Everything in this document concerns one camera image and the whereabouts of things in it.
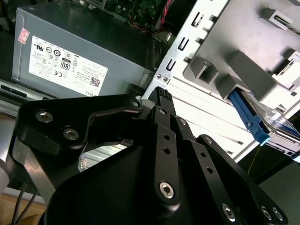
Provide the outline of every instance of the bolt hole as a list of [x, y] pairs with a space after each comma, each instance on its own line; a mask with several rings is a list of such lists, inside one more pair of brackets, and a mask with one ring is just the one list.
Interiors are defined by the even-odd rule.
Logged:
[[160, 111], [160, 113], [163, 114], [163, 115], [166, 115], [166, 114], [167, 114], [166, 111], [163, 110], [163, 109], [159, 109], [159, 111]]
[[210, 167], [206, 168], [208, 172], [213, 173], [213, 170]]
[[170, 137], [168, 135], [164, 135], [164, 138], [167, 139], [167, 140], [170, 139]]
[[170, 188], [167, 185], [164, 186], [163, 189], [167, 194], [171, 192]]
[[134, 101], [134, 100], [131, 100], [130, 103], [131, 103], [133, 106], [136, 106], [136, 107], [139, 106], [139, 104], [138, 104], [136, 101]]
[[170, 154], [171, 153], [168, 148], [164, 148], [164, 152], [165, 152], [165, 154]]

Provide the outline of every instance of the silver metal frame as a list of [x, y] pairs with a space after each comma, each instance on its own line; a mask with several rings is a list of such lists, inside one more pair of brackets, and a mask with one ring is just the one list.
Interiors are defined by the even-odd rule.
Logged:
[[220, 13], [227, 2], [227, 0], [198, 0], [195, 3], [142, 98], [147, 99], [157, 86], [165, 88], [175, 74], [183, 73], [186, 68], [186, 64], [182, 65], [184, 59], [189, 57], [191, 51], [194, 51], [193, 53], [197, 51], [197, 48], [191, 49], [189, 45], [206, 37], [210, 29], [206, 22], [212, 15], [217, 17], [218, 15], [214, 15], [216, 8]]
[[7, 115], [17, 117], [19, 108], [20, 107], [18, 107], [17, 105], [0, 100], [0, 113], [5, 113]]
[[15, 121], [9, 118], [0, 118], [0, 194], [9, 184], [9, 175], [6, 167], [8, 150], [13, 136]]
[[24, 166], [34, 185], [39, 190], [46, 204], [49, 203], [51, 196], [55, 192], [55, 187], [51, 183], [38, 160], [35, 158], [31, 148], [24, 145], [16, 138], [12, 155], [16, 161]]
[[[11, 95], [11, 96], [14, 96], [14, 97], [25, 99], [25, 100], [28, 100], [28, 101], [43, 100], [45, 98], [46, 99], [53, 99], [53, 97], [50, 97], [48, 95], [45, 95], [45, 94], [33, 91], [31, 89], [25, 88], [21, 85], [13, 84], [13, 83], [6, 82], [6, 81], [0, 79], [0, 93], [1, 92], [6, 93], [6, 94]], [[18, 92], [22, 93], [22, 94], [25, 94], [26, 97], [23, 97], [22, 95], [16, 94]]]

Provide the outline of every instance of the metal slot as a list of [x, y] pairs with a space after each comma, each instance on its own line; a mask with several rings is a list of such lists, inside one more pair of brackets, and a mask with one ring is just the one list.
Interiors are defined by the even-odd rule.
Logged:
[[295, 153], [292, 152], [292, 151], [287, 151], [286, 154], [287, 154], [288, 156], [292, 156], [292, 155], [294, 155]]
[[189, 42], [189, 39], [186, 39], [185, 37], [182, 39], [182, 41], [180, 42], [178, 49], [183, 51], [185, 49], [185, 47], [187, 46]]
[[295, 28], [291, 26], [293, 21], [278, 10], [265, 8], [261, 13], [261, 17], [276, 28], [283, 30], [290, 29], [293, 32], [296, 32], [294, 31]]
[[20, 91], [17, 91], [17, 90], [14, 90], [14, 89], [12, 89], [12, 88], [10, 88], [10, 87], [7, 87], [7, 86], [4, 86], [4, 85], [1, 85], [1, 89], [2, 89], [2, 90], [5, 90], [5, 91], [8, 91], [8, 92], [10, 92], [10, 93], [12, 93], [12, 94], [21, 96], [21, 97], [23, 97], [23, 98], [26, 98], [26, 97], [27, 97], [27, 95], [26, 95], [25, 93], [20, 92]]
[[176, 61], [170, 60], [167, 67], [165, 68], [168, 71], [171, 71], [175, 65]]
[[199, 15], [200, 15], [200, 13], [198, 12], [195, 19], [193, 20], [193, 22], [191, 24], [193, 27], [198, 27], [198, 25], [200, 24], [200, 22], [202, 21], [202, 19], [204, 17], [204, 14], [201, 17], [199, 17]]
[[300, 36], [300, 30], [293, 27], [289, 22], [285, 21], [283, 18], [279, 17], [278, 15], [274, 16], [274, 19], [280, 22], [282, 25], [286, 26], [290, 31], [294, 32], [295, 34]]

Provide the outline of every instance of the red wire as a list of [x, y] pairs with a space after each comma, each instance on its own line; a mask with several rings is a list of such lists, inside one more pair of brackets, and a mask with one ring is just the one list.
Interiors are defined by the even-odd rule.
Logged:
[[164, 8], [164, 14], [163, 14], [163, 16], [161, 17], [161, 25], [163, 25], [163, 24], [165, 23], [165, 17], [167, 16], [168, 8], [169, 8], [170, 2], [171, 2], [171, 0], [168, 0], [168, 1], [167, 1], [167, 4], [165, 5], [165, 8]]

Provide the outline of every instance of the wooden surface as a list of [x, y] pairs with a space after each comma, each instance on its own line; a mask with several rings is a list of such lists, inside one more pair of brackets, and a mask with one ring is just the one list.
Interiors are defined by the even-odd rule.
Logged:
[[[9, 225], [13, 217], [15, 202], [17, 198], [8, 195], [0, 196], [0, 225]], [[22, 200], [19, 208], [19, 214], [28, 204], [28, 201]], [[44, 213], [46, 206], [33, 203], [24, 216], [20, 225], [37, 225], [40, 216]]]
[[9, 119], [9, 120], [15, 120], [14, 117], [7, 115], [5, 113], [0, 112], [0, 119]]

